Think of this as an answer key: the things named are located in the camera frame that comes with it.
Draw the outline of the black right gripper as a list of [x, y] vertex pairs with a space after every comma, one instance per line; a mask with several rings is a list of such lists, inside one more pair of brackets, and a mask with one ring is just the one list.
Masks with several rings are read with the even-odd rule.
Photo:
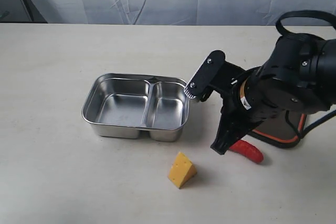
[[289, 69], [271, 74], [244, 74], [223, 98], [222, 115], [211, 149], [224, 155], [229, 148], [267, 119], [283, 111], [314, 114], [328, 110], [328, 98], [315, 81]]

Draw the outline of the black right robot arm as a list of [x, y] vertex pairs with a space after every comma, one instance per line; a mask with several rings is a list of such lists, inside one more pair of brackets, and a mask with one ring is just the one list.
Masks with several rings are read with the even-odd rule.
[[236, 78], [223, 99], [211, 148], [223, 155], [238, 140], [283, 111], [315, 114], [335, 104], [335, 40], [302, 42], [281, 36], [270, 58]]

